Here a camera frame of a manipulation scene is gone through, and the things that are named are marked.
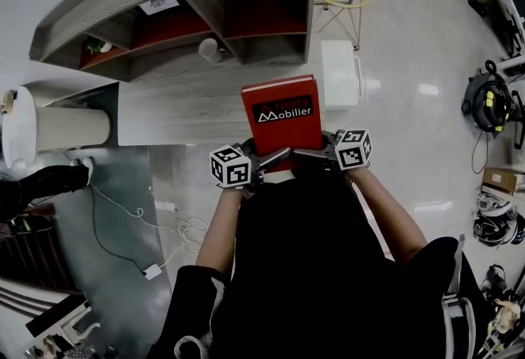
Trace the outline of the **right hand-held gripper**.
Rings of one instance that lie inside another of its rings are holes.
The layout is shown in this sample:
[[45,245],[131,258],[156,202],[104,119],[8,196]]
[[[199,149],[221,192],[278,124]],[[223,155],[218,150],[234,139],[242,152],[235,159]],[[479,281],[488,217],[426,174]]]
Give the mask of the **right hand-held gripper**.
[[334,162],[340,170],[368,167],[372,142],[368,130],[348,129],[334,133],[323,132],[326,146],[321,150],[296,148],[293,156],[318,164]]

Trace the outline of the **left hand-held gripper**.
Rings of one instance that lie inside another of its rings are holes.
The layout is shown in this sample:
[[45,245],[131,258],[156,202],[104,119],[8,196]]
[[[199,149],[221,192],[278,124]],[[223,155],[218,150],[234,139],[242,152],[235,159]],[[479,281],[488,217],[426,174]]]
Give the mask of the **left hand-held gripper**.
[[290,148],[281,148],[260,157],[250,138],[213,149],[209,153],[210,172],[221,189],[240,189],[250,198],[263,185],[263,173],[281,164],[290,153]]

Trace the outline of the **red hardcover book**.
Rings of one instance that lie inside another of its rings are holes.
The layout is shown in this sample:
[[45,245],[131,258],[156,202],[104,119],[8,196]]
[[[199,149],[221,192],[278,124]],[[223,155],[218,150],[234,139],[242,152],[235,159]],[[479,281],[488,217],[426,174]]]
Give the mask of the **red hardcover book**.
[[241,89],[258,156],[282,148],[322,148],[317,81],[301,75]]

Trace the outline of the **person's left forearm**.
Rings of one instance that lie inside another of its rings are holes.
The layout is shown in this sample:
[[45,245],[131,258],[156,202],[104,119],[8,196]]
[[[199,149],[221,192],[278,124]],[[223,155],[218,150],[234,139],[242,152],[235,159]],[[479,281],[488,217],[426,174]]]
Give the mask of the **person's left forearm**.
[[235,237],[243,192],[224,189],[204,237],[196,265],[217,270],[223,275],[232,272]]

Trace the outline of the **person's right forearm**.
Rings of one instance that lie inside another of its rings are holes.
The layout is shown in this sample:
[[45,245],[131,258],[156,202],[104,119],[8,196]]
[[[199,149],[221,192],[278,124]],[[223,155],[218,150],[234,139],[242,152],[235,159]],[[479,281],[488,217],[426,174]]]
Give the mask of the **person's right forearm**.
[[363,195],[394,260],[408,263],[427,245],[416,221],[368,168],[351,169],[346,175]]

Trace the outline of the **grey wood-grain table top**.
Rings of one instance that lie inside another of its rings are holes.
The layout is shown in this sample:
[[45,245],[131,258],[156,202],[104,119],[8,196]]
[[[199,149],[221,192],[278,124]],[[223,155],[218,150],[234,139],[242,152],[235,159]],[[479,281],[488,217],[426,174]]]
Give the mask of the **grey wood-grain table top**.
[[304,64],[284,57],[213,64],[192,50],[175,49],[146,57],[138,70],[138,79],[119,85],[121,146],[242,142],[251,135],[242,87],[308,74],[321,82],[321,40],[311,38]]

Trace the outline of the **white side cabinet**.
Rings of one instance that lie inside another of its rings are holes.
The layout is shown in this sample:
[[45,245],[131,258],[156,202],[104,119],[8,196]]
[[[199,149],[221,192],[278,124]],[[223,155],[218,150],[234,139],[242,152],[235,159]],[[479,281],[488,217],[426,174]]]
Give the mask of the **white side cabinet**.
[[323,88],[327,110],[346,110],[363,97],[359,57],[346,40],[321,40]]

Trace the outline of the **person's black clothing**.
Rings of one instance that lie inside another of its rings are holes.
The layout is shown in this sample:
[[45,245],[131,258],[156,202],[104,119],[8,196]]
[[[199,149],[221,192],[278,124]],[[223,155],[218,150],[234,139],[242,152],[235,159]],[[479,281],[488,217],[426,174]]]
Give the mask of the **person's black clothing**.
[[146,359],[472,359],[489,320],[460,241],[398,263],[346,172],[301,170],[243,195],[229,275],[178,270]]

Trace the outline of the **black yellow vacuum cleaner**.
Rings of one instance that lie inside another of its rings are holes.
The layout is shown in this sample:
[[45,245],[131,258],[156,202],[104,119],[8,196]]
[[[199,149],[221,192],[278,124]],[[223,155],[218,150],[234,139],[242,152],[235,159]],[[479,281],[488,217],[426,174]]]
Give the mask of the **black yellow vacuum cleaner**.
[[478,129],[488,134],[498,134],[512,116],[514,109],[511,92],[498,73],[492,60],[485,62],[485,73],[468,79],[461,112]]

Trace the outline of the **brown cardboard box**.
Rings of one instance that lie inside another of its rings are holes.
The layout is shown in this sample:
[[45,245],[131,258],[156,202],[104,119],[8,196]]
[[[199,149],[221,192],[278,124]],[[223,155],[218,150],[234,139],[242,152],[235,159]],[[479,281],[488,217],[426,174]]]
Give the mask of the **brown cardboard box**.
[[486,167],[482,183],[504,193],[525,193],[525,171]]

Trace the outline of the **black framed picture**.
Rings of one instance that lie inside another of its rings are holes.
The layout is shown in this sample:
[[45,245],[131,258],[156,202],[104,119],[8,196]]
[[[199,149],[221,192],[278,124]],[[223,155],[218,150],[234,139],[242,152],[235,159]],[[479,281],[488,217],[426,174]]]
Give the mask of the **black framed picture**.
[[152,16],[162,11],[178,7],[178,0],[148,0],[138,5],[138,8],[146,15]]

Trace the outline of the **black white round appliance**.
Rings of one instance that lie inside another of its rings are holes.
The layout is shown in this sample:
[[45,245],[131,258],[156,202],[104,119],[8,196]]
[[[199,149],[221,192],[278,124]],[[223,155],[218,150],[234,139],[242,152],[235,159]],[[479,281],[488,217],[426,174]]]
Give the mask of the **black white round appliance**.
[[480,192],[473,222],[474,237],[488,247],[519,245],[525,241],[525,217],[514,203]]

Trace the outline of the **small potted green plant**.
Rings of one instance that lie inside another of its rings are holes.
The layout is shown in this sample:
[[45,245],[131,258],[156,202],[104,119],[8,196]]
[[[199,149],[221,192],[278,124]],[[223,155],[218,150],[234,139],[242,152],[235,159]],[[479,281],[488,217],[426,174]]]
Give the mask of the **small potted green plant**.
[[109,52],[113,45],[107,41],[95,38],[93,36],[89,36],[84,43],[84,47],[87,52],[89,52],[91,55],[98,54],[98,53],[106,53]]

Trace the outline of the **dark wooden slatted rack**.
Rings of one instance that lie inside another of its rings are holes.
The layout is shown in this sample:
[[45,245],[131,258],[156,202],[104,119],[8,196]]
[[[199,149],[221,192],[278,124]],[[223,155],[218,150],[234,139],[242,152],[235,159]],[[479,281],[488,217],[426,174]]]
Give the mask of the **dark wooden slatted rack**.
[[31,231],[0,230],[0,277],[57,292],[79,291],[53,222]]

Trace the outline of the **white round pedestal table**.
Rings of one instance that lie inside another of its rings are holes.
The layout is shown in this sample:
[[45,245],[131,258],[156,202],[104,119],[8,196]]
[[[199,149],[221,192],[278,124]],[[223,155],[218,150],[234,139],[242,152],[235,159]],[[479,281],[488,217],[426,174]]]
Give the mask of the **white round pedestal table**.
[[2,154],[8,167],[32,163],[41,152],[102,145],[110,137],[111,121],[103,110],[39,107],[23,86],[15,89],[12,110],[0,113]]

